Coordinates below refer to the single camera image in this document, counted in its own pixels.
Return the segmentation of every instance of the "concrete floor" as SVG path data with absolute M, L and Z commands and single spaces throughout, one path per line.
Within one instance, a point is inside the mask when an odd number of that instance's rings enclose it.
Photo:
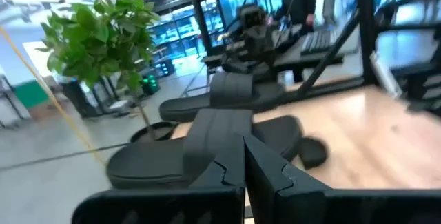
M 382 34 L 378 39 L 378 51 L 390 66 L 426 61 L 436 45 L 431 35 L 432 32 L 414 31 Z M 179 97 L 192 81 L 192 87 L 206 84 L 205 70 L 201 70 L 201 66 L 196 60 L 190 61 L 178 66 L 176 75 L 161 81 L 161 90 L 144 102 L 151 122 L 160 121 L 158 106 L 161 102 Z M 360 55 L 355 54 L 345 58 L 343 65 L 328 67 L 321 79 L 359 74 L 362 74 L 361 60 Z M 290 73 L 283 76 L 286 84 L 293 83 Z M 95 147 L 125 143 L 143 127 L 139 117 L 82 121 L 72 107 L 67 111 Z M 99 154 L 106 161 L 117 150 Z M 91 154 L 26 163 L 84 151 L 87 151 L 84 144 L 61 116 L 29 123 L 19 130 L 0 130 L 0 223 L 69 223 L 74 208 L 84 198 L 109 188 L 104 166 Z

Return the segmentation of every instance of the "light wood surface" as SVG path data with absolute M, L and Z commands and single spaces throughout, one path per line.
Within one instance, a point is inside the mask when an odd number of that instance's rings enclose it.
M 307 173 L 331 187 L 439 188 L 441 121 L 410 114 L 406 107 L 369 86 L 255 114 L 254 123 L 297 116 L 305 136 L 322 139 L 329 150 L 327 162 Z M 185 136 L 190 127 L 179 125 L 174 137 Z M 292 163 L 301 166 L 298 159 Z

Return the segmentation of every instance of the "plant stem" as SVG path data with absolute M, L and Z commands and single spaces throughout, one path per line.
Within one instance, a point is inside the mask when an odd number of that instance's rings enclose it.
M 134 90 L 132 90 L 132 96 L 133 96 L 133 99 L 135 101 L 136 106 L 138 107 L 139 113 L 143 117 L 143 120 L 144 120 L 144 123 L 145 123 L 145 127 L 147 128 L 147 132 L 150 135 L 150 138 L 152 139 L 152 141 L 155 141 L 156 140 L 156 135 L 154 133 L 154 129 L 150 125 L 149 119 L 148 119 L 147 115 L 145 114 L 143 106 L 141 105 L 141 102 L 139 101 L 139 99 L 138 99 L 138 97 L 137 97 L 137 95 L 136 95 Z

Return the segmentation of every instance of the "yellow rope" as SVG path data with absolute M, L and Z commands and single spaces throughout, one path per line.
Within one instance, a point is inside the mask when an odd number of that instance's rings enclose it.
M 43 90 L 46 92 L 46 94 L 49 96 L 52 103 L 55 105 L 57 110 L 61 113 L 63 118 L 66 120 L 66 122 L 69 124 L 70 128 L 74 130 L 76 135 L 80 138 L 80 140 L 83 142 L 83 144 L 86 146 L 89 152 L 93 153 L 94 158 L 101 164 L 105 165 L 104 160 L 99 156 L 98 152 L 95 151 L 94 146 L 90 143 L 89 138 L 86 137 L 86 135 L 82 134 L 81 131 L 78 129 L 77 126 L 75 126 L 74 121 L 72 118 L 64 112 L 63 108 L 59 105 L 57 99 L 53 95 L 53 93 L 50 91 L 49 87 L 46 85 L 46 83 L 43 81 L 43 79 L 38 75 L 34 69 L 29 65 L 28 62 L 23 58 L 23 55 L 20 53 L 20 51 L 17 49 L 17 47 L 14 45 L 14 43 L 11 41 L 11 38 L 9 37 L 8 33 L 3 29 L 3 27 L 0 27 L 0 32 L 5 37 L 6 41 L 10 44 L 14 52 L 17 54 L 17 56 L 20 58 L 21 62 L 23 62 L 26 67 L 31 71 L 31 73 L 34 75 L 34 77 L 37 79 L 38 84 L 43 88 Z

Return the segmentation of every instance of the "black plant pot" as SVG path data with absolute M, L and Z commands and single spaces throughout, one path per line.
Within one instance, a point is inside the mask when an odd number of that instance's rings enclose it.
M 161 121 L 158 123 L 151 124 L 152 129 L 155 131 L 156 140 L 164 141 L 170 139 L 173 135 L 173 131 L 176 128 L 176 124 L 170 123 L 168 121 Z M 143 128 L 132 135 L 130 138 L 130 143 L 135 143 L 138 141 L 152 141 L 147 128 Z

